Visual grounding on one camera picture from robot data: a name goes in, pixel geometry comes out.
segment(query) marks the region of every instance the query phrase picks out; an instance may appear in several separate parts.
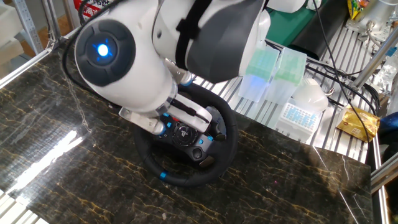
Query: button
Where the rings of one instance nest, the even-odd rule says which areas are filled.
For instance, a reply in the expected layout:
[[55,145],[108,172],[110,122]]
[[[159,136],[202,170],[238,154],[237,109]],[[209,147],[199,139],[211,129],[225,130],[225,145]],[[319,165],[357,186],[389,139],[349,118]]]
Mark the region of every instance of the button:
[[177,138],[181,142],[190,142],[193,136],[192,130],[189,127],[181,127],[177,131]]
[[195,159],[201,158],[201,150],[200,149],[194,149],[192,151],[192,155]]

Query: black panel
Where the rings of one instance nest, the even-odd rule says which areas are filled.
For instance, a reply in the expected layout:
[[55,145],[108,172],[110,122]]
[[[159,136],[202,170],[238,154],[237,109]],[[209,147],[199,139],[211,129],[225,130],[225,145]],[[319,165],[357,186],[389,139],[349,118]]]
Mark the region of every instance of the black panel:
[[94,85],[106,86],[111,82],[111,77],[109,77],[105,69],[94,67],[88,61],[79,63],[79,69],[84,74],[83,77]]
[[[80,39],[81,40],[88,40],[92,35],[94,35],[94,31],[92,27],[87,28],[87,30],[85,30],[81,36]],[[79,56],[84,55],[86,52],[86,42],[85,41],[79,41],[76,45],[76,53]]]
[[129,65],[134,61],[134,56],[136,55],[135,46],[127,46],[120,49],[118,59],[111,66],[111,71],[114,75],[119,76],[120,74],[125,74],[129,69]]
[[[328,0],[320,8],[319,13],[326,38],[330,43],[341,24],[348,18],[347,2]],[[321,24],[316,14],[288,47],[303,52],[315,60],[322,57],[326,50],[326,43],[323,40]]]
[[117,24],[114,21],[103,21],[98,25],[101,32],[109,32],[113,34],[118,40],[124,40],[127,38],[127,32],[124,29],[124,25]]

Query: wire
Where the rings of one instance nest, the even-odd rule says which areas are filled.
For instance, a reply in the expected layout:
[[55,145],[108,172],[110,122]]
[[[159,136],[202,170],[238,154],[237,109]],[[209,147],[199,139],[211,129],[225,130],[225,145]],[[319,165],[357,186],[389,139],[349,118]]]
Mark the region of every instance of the wire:
[[84,12],[85,7],[89,1],[91,1],[91,0],[83,0],[80,3],[79,10],[78,10],[80,25],[83,25],[85,23],[85,18],[83,17],[83,12]]
[[[279,51],[280,51],[280,50],[282,49],[282,47],[279,47],[279,46],[273,44],[272,42],[269,42],[268,40],[266,40],[266,42],[267,42],[267,44],[268,44],[270,47],[272,47],[272,48],[274,48],[274,49],[276,49],[276,50],[279,50]],[[325,65],[325,64],[323,64],[323,63],[321,63],[321,62],[317,62],[317,61],[314,61],[314,60],[307,60],[307,62],[309,62],[309,63],[315,63],[315,64],[321,65],[321,66],[330,67],[329,65]],[[306,66],[306,68],[309,69],[309,70],[311,70],[311,71],[313,71],[313,72],[315,72],[315,73],[318,73],[318,74],[320,74],[320,75],[322,75],[322,76],[324,76],[324,77],[326,77],[326,78],[329,78],[329,79],[331,79],[331,80],[333,80],[333,81],[335,81],[335,82],[338,81],[336,78],[331,77],[331,76],[327,75],[326,73],[321,72],[321,71],[319,71],[319,70],[316,70],[316,69],[314,69],[314,68],[312,68],[312,67],[310,67],[310,66],[308,66],[308,65]],[[327,72],[330,72],[330,73],[332,73],[332,74],[335,74],[334,71],[328,71],[327,68],[326,68],[325,70],[326,70]],[[355,77],[349,77],[349,79],[350,79],[350,80],[355,80],[356,78],[355,78]],[[369,107],[370,107],[370,109],[372,110],[373,114],[374,114],[374,115],[377,115],[377,111],[378,111],[378,109],[380,108],[380,99],[379,99],[379,93],[378,93],[373,87],[371,87],[371,86],[368,85],[368,84],[365,84],[365,85],[364,85],[365,89],[371,94],[371,96],[372,96],[372,98],[373,98],[373,100],[374,100],[374,102],[375,102],[376,108],[374,108],[373,105],[372,105],[372,103],[369,102],[369,100],[368,100],[367,98],[365,98],[362,94],[360,94],[360,93],[357,92],[356,90],[352,89],[350,86],[345,85],[344,83],[342,83],[342,84],[343,84],[343,86],[344,86],[345,88],[347,88],[349,91],[352,91],[353,93],[355,93],[356,95],[358,95],[362,100],[364,100],[365,103],[369,105]]]
[[[101,99],[101,100],[103,100],[103,101],[105,101],[105,102],[108,102],[113,108],[121,108],[121,106],[116,105],[116,104],[110,102],[109,100],[103,98],[101,95],[99,95],[97,92],[95,92],[95,91],[92,90],[91,88],[88,88],[88,87],[82,85],[81,83],[79,83],[78,81],[76,81],[76,80],[72,77],[72,75],[69,73],[68,67],[67,67],[67,63],[68,63],[69,51],[70,51],[70,49],[71,49],[71,47],[72,47],[72,44],[74,44],[74,43],[76,42],[77,37],[79,36],[79,34],[80,34],[80,32],[83,30],[83,28],[84,28],[89,22],[91,22],[92,20],[98,18],[98,17],[99,17],[100,15],[102,15],[105,11],[107,11],[108,9],[110,9],[110,8],[112,8],[112,7],[114,7],[114,6],[116,6],[117,4],[119,4],[119,3],[122,2],[122,1],[125,1],[125,0],[114,0],[113,2],[111,2],[111,4],[108,4],[107,6],[105,6],[104,8],[102,8],[102,10],[98,11],[96,14],[94,14],[93,16],[91,16],[87,21],[85,21],[85,22],[83,23],[83,25],[81,25],[81,26],[79,27],[79,29],[78,29],[78,30],[74,33],[74,35],[71,37],[69,43],[68,43],[67,46],[65,47],[65,50],[64,50],[64,52],[63,52],[63,54],[62,54],[62,70],[63,70],[63,72],[65,73],[65,75],[66,75],[75,85],[77,85],[77,86],[80,87],[81,89],[87,91],[88,93],[91,93],[92,95],[97,96],[99,99]],[[82,4],[80,5],[80,7],[79,7],[79,17],[80,17],[80,15],[81,15],[81,17],[82,17],[82,15],[83,15],[83,9],[84,9],[84,7],[85,7],[85,5],[83,4],[84,2],[87,3],[88,0],[84,0],[84,1],[82,2]]]
[[331,52],[331,50],[330,50],[329,43],[328,43],[328,40],[327,40],[327,38],[326,38],[325,30],[323,29],[322,20],[321,20],[321,15],[320,15],[320,13],[319,13],[318,7],[315,7],[315,10],[316,10],[317,15],[318,15],[318,18],[319,18],[319,23],[320,23],[320,25],[321,25],[322,34],[323,34],[323,40],[324,40],[325,43],[326,43],[326,47],[327,47],[327,49],[328,49],[328,51],[329,51],[330,58],[331,58],[331,62],[332,62],[332,64],[333,64],[333,68],[335,69],[335,76],[336,76],[337,82],[338,82],[339,85],[340,85],[340,88],[341,88],[341,91],[342,91],[343,94],[344,94],[344,97],[347,99],[349,105],[351,106],[351,108],[353,109],[354,113],[357,115],[359,121],[361,122],[361,124],[362,124],[362,126],[363,126],[363,128],[364,128],[364,130],[365,130],[366,139],[368,140],[368,143],[370,143],[370,138],[369,138],[368,130],[366,129],[366,126],[365,126],[365,124],[363,123],[363,120],[362,120],[361,117],[359,116],[358,112],[355,110],[355,107],[353,106],[353,104],[352,104],[351,101],[349,100],[349,98],[348,98],[346,92],[345,92],[344,89],[343,89],[343,84],[341,83],[340,78],[339,78],[339,76],[338,76],[338,71],[337,71],[335,59],[333,58],[333,54],[332,54],[332,52]]
[[368,34],[369,39],[370,39],[374,44],[376,44],[376,46],[381,47],[381,44],[372,36],[372,33],[371,33],[370,30],[366,31],[366,33]]
[[[281,48],[282,48],[282,47],[276,46],[275,44],[273,44],[273,43],[271,43],[271,42],[269,42],[269,41],[267,41],[267,40],[266,40],[266,42],[267,42],[267,44],[268,44],[270,47],[272,47],[273,49],[276,49],[276,50],[281,51]],[[323,62],[319,62],[319,61],[316,61],[316,60],[310,60],[310,59],[307,59],[307,62],[308,62],[308,63],[314,63],[314,64],[317,64],[317,65],[320,65],[320,66],[322,66],[327,72],[334,74],[334,71],[333,71],[334,68],[331,67],[331,66],[329,66],[329,65],[327,65],[327,64],[325,64],[325,63],[323,63]],[[361,71],[358,71],[358,72],[346,73],[345,71],[343,71],[343,70],[341,70],[341,69],[338,69],[338,71],[339,71],[339,75],[341,75],[341,76],[351,76],[351,75],[356,75],[356,74],[359,74],[359,73],[362,72],[362,70],[361,70]]]
[[[331,79],[331,80],[333,80],[333,81],[335,81],[335,82],[338,82],[338,80],[337,80],[336,78],[331,77],[331,76],[329,76],[329,75],[327,75],[326,73],[323,73],[323,72],[321,72],[321,71],[318,71],[318,70],[316,70],[315,68],[312,68],[312,67],[309,67],[309,66],[306,66],[306,68],[309,69],[309,70],[311,70],[311,71],[313,71],[313,72],[317,72],[317,73],[319,73],[320,75],[322,75],[322,76],[324,76],[324,77],[327,77],[327,78],[329,78],[329,79]],[[370,109],[372,110],[373,114],[375,114],[375,115],[377,114],[376,109],[373,107],[372,103],[369,102],[369,100],[368,100],[365,96],[363,96],[363,95],[360,94],[358,91],[352,89],[350,86],[348,86],[348,85],[346,85],[346,84],[344,84],[344,83],[342,83],[342,85],[343,85],[343,87],[345,87],[345,88],[348,89],[349,91],[352,91],[353,93],[355,93],[356,95],[358,95],[360,98],[362,98],[362,100],[364,100],[365,103],[369,105],[369,107],[370,107]]]

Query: black strap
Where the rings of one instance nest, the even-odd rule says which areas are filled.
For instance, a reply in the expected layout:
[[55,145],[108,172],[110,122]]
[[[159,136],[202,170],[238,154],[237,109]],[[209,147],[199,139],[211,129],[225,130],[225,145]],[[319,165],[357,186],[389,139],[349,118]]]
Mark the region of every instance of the black strap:
[[179,68],[188,70],[185,66],[185,56],[187,54],[190,39],[195,39],[200,31],[198,23],[206,9],[209,7],[211,0],[196,0],[189,11],[187,18],[182,19],[176,30],[180,32],[180,38],[175,49],[175,63]]

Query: blue led light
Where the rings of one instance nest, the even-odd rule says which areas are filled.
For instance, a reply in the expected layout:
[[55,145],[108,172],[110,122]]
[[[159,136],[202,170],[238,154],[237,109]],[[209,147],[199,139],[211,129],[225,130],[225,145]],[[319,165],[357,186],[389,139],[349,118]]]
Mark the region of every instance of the blue led light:
[[163,172],[160,174],[159,179],[160,179],[160,180],[164,180],[164,179],[166,178],[166,176],[167,176],[167,171],[163,171]]
[[97,48],[98,54],[102,57],[105,57],[108,55],[109,49],[108,46],[101,44]]

